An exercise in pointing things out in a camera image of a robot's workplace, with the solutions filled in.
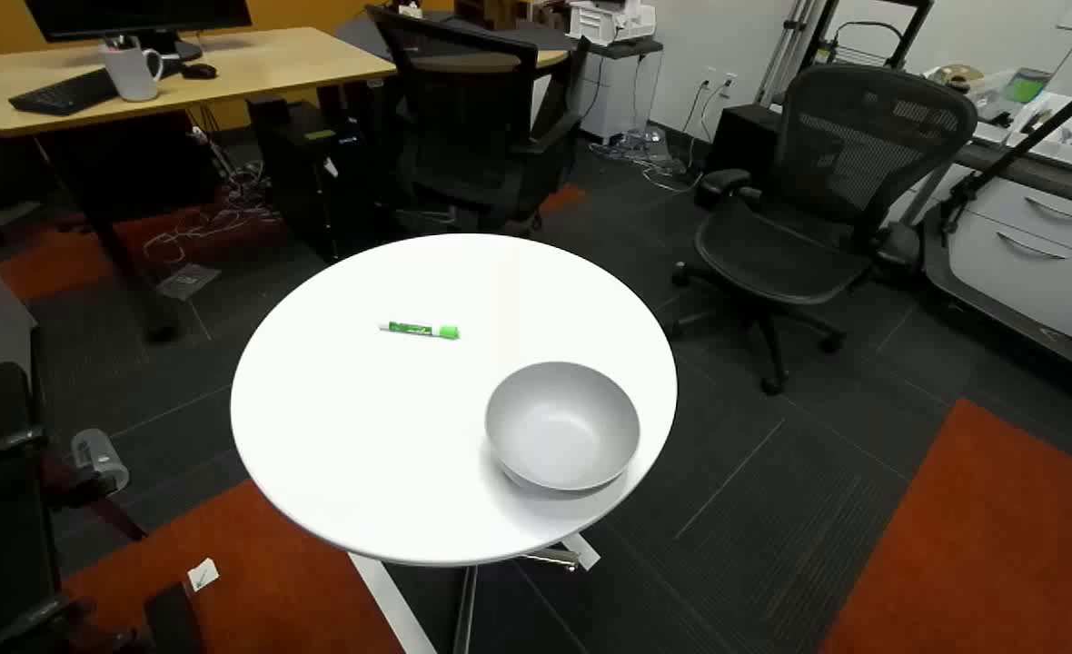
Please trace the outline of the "green marker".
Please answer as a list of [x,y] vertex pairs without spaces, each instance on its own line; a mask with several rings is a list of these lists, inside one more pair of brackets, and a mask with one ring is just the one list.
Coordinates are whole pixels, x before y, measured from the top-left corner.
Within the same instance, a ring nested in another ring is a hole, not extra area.
[[384,335],[411,335],[411,339],[438,339],[438,342],[458,342],[463,339],[458,327],[398,325],[398,321],[382,325],[382,332]]

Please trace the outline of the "white bowl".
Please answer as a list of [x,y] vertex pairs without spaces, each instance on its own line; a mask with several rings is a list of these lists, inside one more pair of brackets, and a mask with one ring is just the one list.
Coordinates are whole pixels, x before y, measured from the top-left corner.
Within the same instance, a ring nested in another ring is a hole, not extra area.
[[521,482],[585,496],[614,482],[641,451],[630,394],[585,364],[526,364],[483,416],[489,459]]

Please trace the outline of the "round white table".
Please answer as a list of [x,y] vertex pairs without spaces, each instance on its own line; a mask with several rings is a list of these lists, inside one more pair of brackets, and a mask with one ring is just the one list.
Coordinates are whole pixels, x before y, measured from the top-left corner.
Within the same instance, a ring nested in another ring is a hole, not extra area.
[[[458,327],[458,342],[382,325]],[[641,416],[630,470],[585,496],[512,479],[488,400],[526,364],[585,364]],[[672,347],[637,290],[551,245],[408,236],[297,283],[246,339],[230,388],[237,454],[276,514],[392,568],[463,579],[454,654],[483,654],[478,570],[569,553],[663,459],[680,405]]]

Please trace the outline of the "black mesh office chair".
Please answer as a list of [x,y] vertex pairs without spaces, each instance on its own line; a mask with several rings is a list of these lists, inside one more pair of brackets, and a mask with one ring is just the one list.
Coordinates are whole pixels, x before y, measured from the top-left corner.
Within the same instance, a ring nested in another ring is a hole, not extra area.
[[836,352],[847,335],[819,310],[873,274],[894,199],[953,163],[974,124],[969,100],[925,75],[815,66],[786,90],[769,182],[740,167],[704,175],[696,258],[676,263],[672,283],[707,279],[739,302],[745,327],[761,327],[769,355],[762,394],[789,388],[773,321],[819,327],[821,348]]

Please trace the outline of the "white paper scrap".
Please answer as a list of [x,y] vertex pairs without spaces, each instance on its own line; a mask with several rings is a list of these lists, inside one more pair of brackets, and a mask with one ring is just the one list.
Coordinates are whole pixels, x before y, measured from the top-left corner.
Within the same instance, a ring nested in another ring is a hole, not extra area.
[[207,556],[187,570],[190,593],[205,593],[217,580],[217,565]]

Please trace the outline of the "black computer mouse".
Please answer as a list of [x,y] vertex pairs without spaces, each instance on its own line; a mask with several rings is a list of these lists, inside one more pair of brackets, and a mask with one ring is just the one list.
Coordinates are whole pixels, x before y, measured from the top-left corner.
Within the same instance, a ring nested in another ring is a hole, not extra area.
[[216,80],[217,71],[216,66],[205,66],[205,62],[193,62],[193,66],[180,66],[180,75],[187,80]]

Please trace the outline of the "wooden desk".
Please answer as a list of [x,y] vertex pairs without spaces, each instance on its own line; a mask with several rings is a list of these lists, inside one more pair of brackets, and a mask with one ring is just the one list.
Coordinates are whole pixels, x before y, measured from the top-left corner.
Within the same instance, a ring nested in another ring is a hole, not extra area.
[[212,32],[197,55],[145,55],[154,90],[108,94],[71,112],[33,112],[25,94],[104,75],[104,44],[64,44],[0,55],[0,138],[33,138],[121,276],[145,342],[177,335],[176,314],[115,236],[115,223],[145,218],[212,193],[212,167],[190,143],[190,112],[281,90],[311,90],[331,109],[361,80],[392,66],[316,26]]

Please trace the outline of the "white mug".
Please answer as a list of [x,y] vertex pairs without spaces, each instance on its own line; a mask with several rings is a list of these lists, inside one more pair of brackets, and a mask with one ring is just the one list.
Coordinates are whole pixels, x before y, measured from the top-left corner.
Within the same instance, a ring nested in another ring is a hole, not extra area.
[[101,46],[101,66],[125,103],[149,103],[159,94],[162,60],[154,46]]

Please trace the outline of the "black monitor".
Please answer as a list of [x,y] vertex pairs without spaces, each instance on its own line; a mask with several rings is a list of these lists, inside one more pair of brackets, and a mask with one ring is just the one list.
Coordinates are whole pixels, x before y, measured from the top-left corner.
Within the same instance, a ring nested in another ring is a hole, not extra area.
[[246,0],[25,0],[45,40],[137,40],[177,62],[199,60],[190,32],[250,21]]

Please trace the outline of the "white drawer cabinet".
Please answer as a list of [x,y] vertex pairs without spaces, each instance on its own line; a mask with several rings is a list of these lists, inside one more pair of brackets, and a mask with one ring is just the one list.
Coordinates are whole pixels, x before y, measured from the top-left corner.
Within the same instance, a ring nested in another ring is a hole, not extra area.
[[1072,199],[991,178],[948,234],[953,276],[1072,339]]

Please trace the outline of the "black keyboard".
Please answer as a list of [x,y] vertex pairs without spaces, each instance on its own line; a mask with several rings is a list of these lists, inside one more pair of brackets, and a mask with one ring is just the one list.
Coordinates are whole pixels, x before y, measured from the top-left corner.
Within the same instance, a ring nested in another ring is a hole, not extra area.
[[25,94],[13,94],[12,106],[22,112],[71,117],[80,109],[101,106],[115,94],[104,71],[92,71]]

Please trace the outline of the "black tripod pole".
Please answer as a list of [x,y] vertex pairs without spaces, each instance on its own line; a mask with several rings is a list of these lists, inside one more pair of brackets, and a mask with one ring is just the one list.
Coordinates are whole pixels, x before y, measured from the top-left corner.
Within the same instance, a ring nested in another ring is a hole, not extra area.
[[1038,143],[1048,143],[1059,129],[1072,120],[1072,103],[1061,106],[1055,117],[1048,117],[1033,135],[1024,135],[1017,146],[1009,146],[1002,155],[997,155],[990,167],[967,175],[953,187],[953,193],[939,205],[939,224],[944,234],[957,230],[961,216],[967,210],[976,193],[1001,178],[1008,167],[1015,167],[1022,155],[1030,155]]

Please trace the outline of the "black chair at left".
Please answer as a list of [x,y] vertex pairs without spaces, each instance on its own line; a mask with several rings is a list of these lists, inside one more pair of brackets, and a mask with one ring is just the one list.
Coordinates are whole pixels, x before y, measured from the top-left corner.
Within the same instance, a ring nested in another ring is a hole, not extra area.
[[85,607],[63,593],[56,508],[92,508],[142,543],[111,491],[128,474],[64,464],[47,442],[35,400],[35,321],[0,279],[0,654],[71,654]]

